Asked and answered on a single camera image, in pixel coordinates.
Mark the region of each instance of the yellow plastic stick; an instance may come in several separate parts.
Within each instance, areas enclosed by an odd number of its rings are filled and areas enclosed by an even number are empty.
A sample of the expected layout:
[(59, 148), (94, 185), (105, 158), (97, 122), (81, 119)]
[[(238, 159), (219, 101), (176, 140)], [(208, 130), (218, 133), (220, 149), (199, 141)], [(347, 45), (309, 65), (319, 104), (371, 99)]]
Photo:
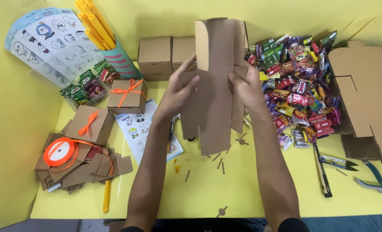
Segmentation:
[(108, 43), (105, 40), (101, 41), (101, 44), (106, 48), (106, 50), (111, 50), (111, 47), (108, 45)]
[(85, 34), (88, 36), (88, 38), (94, 43), (95, 46), (97, 46), (100, 50), (106, 51), (106, 48), (102, 45), (102, 43), (93, 35), (93, 31), (91, 30), (85, 30)]
[(82, 10), (83, 10), (83, 13), (87, 14), (87, 15), (91, 15), (91, 14), (94, 14), (92, 13), (91, 9), (88, 7), (88, 5), (86, 4), (80, 4)]
[(105, 39), (106, 43), (108, 43), (111, 49), (116, 48), (115, 43), (113, 42), (109, 34), (106, 32), (106, 30), (103, 28), (102, 24), (98, 21), (96, 16), (94, 14), (89, 15), (89, 20), (95, 27), (96, 31), (99, 32), (99, 34)]
[(110, 199), (111, 199), (111, 181), (106, 180), (106, 182), (105, 182), (105, 194), (103, 196), (103, 206), (102, 206), (102, 212), (104, 214), (109, 211)]
[(84, 12), (83, 10), (82, 10), (82, 8), (81, 8), (81, 6), (79, 5), (79, 1), (76, 1), (75, 2), (75, 5), (76, 5), (76, 7), (78, 8), (78, 10), (80, 10), (80, 12)]
[(94, 34), (94, 36), (96, 37), (96, 39), (98, 41), (102, 41), (103, 40), (102, 36), (100, 36), (100, 34), (96, 31), (94, 26), (92, 26), (91, 21), (89, 21), (88, 16), (86, 14), (79, 13), (78, 14), (78, 18), (82, 21), (84, 27), (86, 29), (90, 30), (91, 33)]
[(116, 39), (115, 39), (115, 36), (114, 36), (111, 28), (106, 23), (106, 20), (102, 17), (101, 13), (99, 12), (98, 8), (96, 8), (95, 4), (94, 3), (90, 3), (89, 4), (89, 8), (95, 14), (96, 18), (98, 18), (99, 22), (102, 24), (103, 28), (105, 28), (106, 32), (110, 35), (110, 37), (112, 38), (112, 41), (114, 43), (116, 43)]

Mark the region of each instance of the hand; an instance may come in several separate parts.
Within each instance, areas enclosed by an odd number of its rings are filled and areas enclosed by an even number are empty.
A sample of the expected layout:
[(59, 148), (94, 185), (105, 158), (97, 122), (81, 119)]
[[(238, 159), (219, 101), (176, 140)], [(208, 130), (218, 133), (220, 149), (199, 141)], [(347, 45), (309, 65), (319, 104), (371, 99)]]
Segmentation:
[(163, 98), (158, 105), (156, 114), (162, 117), (167, 117), (170, 120), (179, 113), (179, 109), (187, 102), (189, 96), (200, 81), (199, 76), (195, 76), (184, 88), (179, 82), (179, 75), (186, 72), (191, 65), (197, 60), (197, 56), (192, 55), (187, 61), (175, 71), (169, 78), (168, 87), (164, 92)]
[(244, 62), (244, 66), (248, 67), (245, 80), (235, 72), (229, 72), (228, 78), (236, 87), (237, 94), (245, 105), (248, 113), (254, 113), (265, 106), (260, 76), (258, 70), (249, 63)]

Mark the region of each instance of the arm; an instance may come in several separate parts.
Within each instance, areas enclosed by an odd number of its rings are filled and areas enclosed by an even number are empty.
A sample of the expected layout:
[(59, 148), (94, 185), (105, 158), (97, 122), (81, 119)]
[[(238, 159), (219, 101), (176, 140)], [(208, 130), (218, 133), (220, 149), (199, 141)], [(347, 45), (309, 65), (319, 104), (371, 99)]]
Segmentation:
[(278, 231), (285, 219), (300, 218), (297, 192), (276, 139), (276, 128), (264, 101), (258, 71), (246, 65), (245, 80), (235, 72), (230, 72), (229, 78), (252, 120), (258, 187), (266, 219), (273, 231)]
[(141, 164), (129, 194), (124, 228), (136, 226), (148, 232), (154, 225), (164, 186), (171, 119), (179, 113), (199, 82), (197, 76), (181, 88), (178, 75), (188, 70), (195, 60), (193, 55), (169, 78), (168, 87), (154, 113)]

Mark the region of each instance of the blue handle pliers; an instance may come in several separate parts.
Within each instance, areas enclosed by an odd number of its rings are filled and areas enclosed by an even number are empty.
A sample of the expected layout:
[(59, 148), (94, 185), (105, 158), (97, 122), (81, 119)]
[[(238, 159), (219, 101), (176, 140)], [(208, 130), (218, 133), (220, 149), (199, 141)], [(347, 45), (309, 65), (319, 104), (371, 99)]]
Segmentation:
[(363, 163), (370, 168), (370, 170), (373, 172), (373, 175), (376, 177), (377, 182), (379, 182), (380, 185), (368, 184), (357, 177), (353, 177), (354, 181), (365, 188), (375, 189), (379, 193), (382, 193), (382, 175), (380, 175), (379, 170), (377, 170), (377, 168), (369, 161), (363, 161)]

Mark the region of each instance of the orange ribbon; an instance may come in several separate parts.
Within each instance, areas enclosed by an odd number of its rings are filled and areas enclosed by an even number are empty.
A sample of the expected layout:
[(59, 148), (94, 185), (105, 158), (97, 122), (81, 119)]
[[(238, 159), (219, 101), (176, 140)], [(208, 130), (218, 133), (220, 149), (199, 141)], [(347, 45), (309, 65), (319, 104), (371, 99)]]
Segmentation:
[[(65, 142), (69, 143), (69, 152), (60, 160), (57, 160), (57, 161), (50, 160), (50, 157), (54, 154), (54, 152)], [(46, 150), (43, 154), (43, 160), (49, 166), (49, 168), (53, 171), (62, 171), (62, 170), (67, 169), (68, 167), (72, 166), (72, 164), (76, 161), (76, 158), (78, 157), (78, 153), (79, 153), (78, 147), (79, 146), (78, 146), (78, 144), (76, 144), (77, 142), (78, 143), (85, 143), (85, 144), (100, 148), (106, 154), (106, 156), (108, 156), (109, 162), (111, 163), (111, 174), (113, 173), (112, 160), (109, 157), (108, 152), (106, 152), (102, 147), (97, 146), (95, 144), (91, 144), (90, 142), (86, 142), (86, 141), (82, 141), (82, 140), (74, 140), (74, 139), (70, 139), (68, 137), (62, 137), (62, 138), (59, 138), (59, 139), (53, 141), (53, 143), (51, 143), (46, 148)], [(75, 154), (75, 157), (73, 157), (72, 161), (70, 161), (70, 163), (66, 167), (61, 168), (61, 169), (52, 168), (52, 167), (57, 167), (57, 166), (60, 166), (64, 163), (66, 163), (67, 161), (70, 160), (70, 158), (74, 154)]]
[(124, 102), (125, 97), (128, 94), (128, 92), (138, 92), (138, 93), (142, 94), (142, 96), (146, 99), (146, 96), (145, 96), (145, 94), (142, 91), (133, 91), (133, 89), (135, 87), (137, 87), (139, 84), (141, 84), (142, 81), (143, 80), (140, 80), (138, 83), (135, 84), (135, 80), (134, 79), (130, 79), (129, 80), (129, 88), (127, 90), (123, 90), (123, 89), (120, 89), (120, 88), (116, 88), (114, 90), (111, 90), (111, 92), (114, 92), (116, 94), (119, 94), (119, 93), (123, 93), (124, 94), (124, 96), (122, 96), (121, 101), (118, 104), (118, 107), (121, 107), (121, 105)]
[(86, 133), (88, 135), (88, 138), (89, 138), (89, 126), (91, 125), (91, 123), (95, 120), (96, 118), (96, 115), (98, 115), (99, 111), (95, 111), (95, 113), (91, 113), (89, 115), (89, 118), (88, 118), (88, 124), (84, 127), (82, 127), (79, 131), (78, 131), (78, 134), (79, 136), (84, 136), (84, 134)]

